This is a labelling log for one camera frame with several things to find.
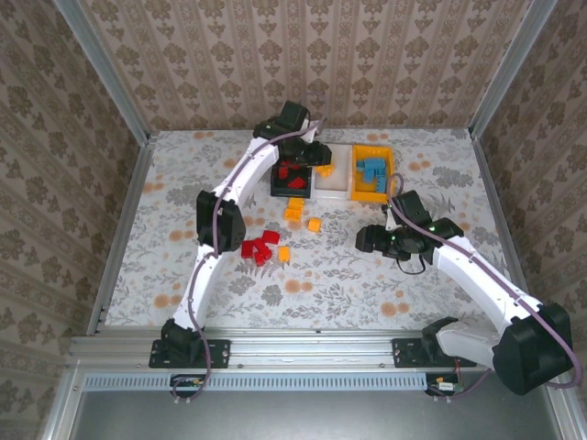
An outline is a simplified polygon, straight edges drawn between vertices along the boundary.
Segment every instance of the gray floor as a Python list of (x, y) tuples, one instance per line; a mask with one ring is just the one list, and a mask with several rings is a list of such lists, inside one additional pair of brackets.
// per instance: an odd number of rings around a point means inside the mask
[(518, 397), (490, 377), (449, 404), (421, 391), (87, 392), (73, 439), (559, 439), (543, 390)]

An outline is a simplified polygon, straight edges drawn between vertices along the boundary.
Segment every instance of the red block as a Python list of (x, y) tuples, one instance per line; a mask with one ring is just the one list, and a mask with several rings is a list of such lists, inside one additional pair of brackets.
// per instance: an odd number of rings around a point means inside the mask
[(260, 252), (255, 252), (254, 258), (258, 268), (265, 264), (265, 258), (262, 256)]
[(295, 179), (293, 179), (292, 181), (290, 181), (287, 184), (287, 186), (289, 188), (294, 189), (294, 190), (301, 190), (302, 188), (305, 188), (305, 181), (301, 177), (296, 177)]
[(265, 243), (271, 243), (277, 245), (279, 243), (279, 232), (275, 231), (263, 231), (263, 237), (261, 238)]
[(253, 240), (253, 245), (264, 259), (270, 259), (273, 256), (271, 250), (267, 247), (262, 238), (255, 238)]
[(253, 242), (250, 240), (245, 240), (240, 245), (240, 256), (244, 259), (252, 259), (253, 258)]
[(280, 179), (287, 179), (287, 175), (290, 173), (287, 167), (280, 167), (279, 168), (279, 178)]

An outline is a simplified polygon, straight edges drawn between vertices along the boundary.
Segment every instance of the wall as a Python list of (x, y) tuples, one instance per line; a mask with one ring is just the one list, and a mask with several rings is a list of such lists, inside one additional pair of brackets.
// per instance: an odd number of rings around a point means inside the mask
[[(587, 3), (559, 1), (482, 134), (529, 290), (587, 364)], [(581, 391), (587, 408), (587, 388)]]
[(138, 145), (52, 2), (0, 2), (0, 438), (34, 438)]
[(167, 130), (252, 127), (308, 93), (333, 127), (465, 127), (529, 0), (82, 4), (146, 124)]

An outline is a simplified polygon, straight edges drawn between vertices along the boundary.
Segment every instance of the blue block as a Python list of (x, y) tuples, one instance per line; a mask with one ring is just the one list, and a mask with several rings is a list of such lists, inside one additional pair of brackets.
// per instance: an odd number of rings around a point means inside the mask
[(385, 178), (378, 177), (377, 178), (377, 187), (375, 188), (376, 193), (385, 193)]
[(378, 168), (385, 168), (385, 159), (369, 158), (365, 159), (365, 169), (371, 168), (377, 170)]
[(375, 171), (366, 169), (363, 172), (363, 183), (373, 183), (373, 179), (375, 179)]

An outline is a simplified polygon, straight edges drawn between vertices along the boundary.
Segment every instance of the floral tablecloth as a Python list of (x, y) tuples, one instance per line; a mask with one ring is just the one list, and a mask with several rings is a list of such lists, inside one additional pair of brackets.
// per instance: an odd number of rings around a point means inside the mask
[[(471, 140), (465, 129), (327, 129), (325, 143), (389, 145), (405, 188), (415, 189), (434, 218), (448, 216), (506, 273)], [(106, 325), (161, 326), (183, 296), (197, 248), (195, 200), (213, 189), (249, 144), (250, 131), (160, 134), (138, 205)], [(230, 255), (214, 285), (206, 325), (241, 328), (420, 329), (452, 315), (487, 325), (482, 310), (435, 269), (403, 274), (381, 253), (354, 248), (361, 227), (383, 224), (378, 204), (309, 200), (303, 219), (319, 217), (318, 234), (282, 219), (287, 199), (269, 196), (269, 175), (241, 207), (247, 236), (278, 231), (292, 249), (262, 268)], [(405, 270), (417, 270), (417, 260)]]

